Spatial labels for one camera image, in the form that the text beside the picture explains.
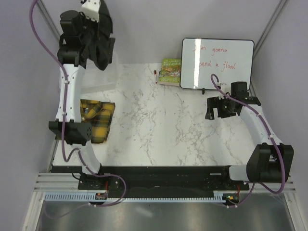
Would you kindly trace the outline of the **black pinstriped long sleeve shirt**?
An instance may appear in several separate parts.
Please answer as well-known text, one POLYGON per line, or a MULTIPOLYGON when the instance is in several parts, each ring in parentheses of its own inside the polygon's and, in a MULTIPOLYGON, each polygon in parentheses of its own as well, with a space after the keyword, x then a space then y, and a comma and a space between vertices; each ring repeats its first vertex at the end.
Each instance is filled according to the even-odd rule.
POLYGON ((113 34, 113 21, 105 1, 101 0, 99 21, 92 21, 91 24, 95 34, 89 46, 89 59, 94 62, 99 70, 103 71, 112 62, 116 40, 111 37, 113 34))

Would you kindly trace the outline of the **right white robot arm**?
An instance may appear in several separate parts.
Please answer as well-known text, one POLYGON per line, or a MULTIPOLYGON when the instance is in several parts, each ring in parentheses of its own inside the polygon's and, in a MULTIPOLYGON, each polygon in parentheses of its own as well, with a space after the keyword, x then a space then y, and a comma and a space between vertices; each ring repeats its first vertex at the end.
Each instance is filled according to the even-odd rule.
POLYGON ((252 183, 284 183, 289 178, 294 149, 274 134, 263 117, 261 103, 250 96, 246 82, 233 82, 224 97, 207 99, 205 118, 213 120, 214 109, 219 118, 239 116, 252 137, 255 149, 245 165, 230 166, 229 173, 220 177, 221 186, 232 189, 238 181, 252 183))

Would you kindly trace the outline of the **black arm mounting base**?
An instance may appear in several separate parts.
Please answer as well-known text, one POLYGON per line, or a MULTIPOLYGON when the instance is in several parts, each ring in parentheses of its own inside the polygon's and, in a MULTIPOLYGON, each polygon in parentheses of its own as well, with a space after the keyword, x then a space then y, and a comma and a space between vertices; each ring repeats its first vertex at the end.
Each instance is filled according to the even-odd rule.
MULTIPOLYGON (((98 178, 90 173, 83 173, 81 167, 77 166, 52 166, 51 173, 80 174, 75 177, 79 180, 78 189, 107 190, 118 188, 123 183, 119 178, 98 178)), ((121 176, 128 190, 139 187, 152 189, 154 187, 166 186, 180 187, 183 189, 202 189, 204 191, 247 191, 249 186, 242 181, 234 181, 229 177, 228 166, 104 166, 101 167, 99 175, 121 176)))

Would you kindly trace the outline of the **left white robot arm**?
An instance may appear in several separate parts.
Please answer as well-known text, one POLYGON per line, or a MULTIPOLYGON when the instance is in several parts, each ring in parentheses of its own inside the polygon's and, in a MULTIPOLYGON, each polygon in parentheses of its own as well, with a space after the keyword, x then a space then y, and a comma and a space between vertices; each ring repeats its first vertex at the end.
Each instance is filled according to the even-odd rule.
POLYGON ((101 164, 91 144, 92 125, 82 121, 80 112, 81 85, 94 32, 84 13, 74 10, 60 15, 60 25, 63 30, 57 52, 60 63, 60 101, 55 121, 49 122, 49 129, 61 139, 64 161, 67 163, 72 157, 71 154, 65 154, 65 145, 69 144, 77 152, 83 173, 92 174, 89 184, 95 189, 101 189, 106 178, 99 173, 101 164))

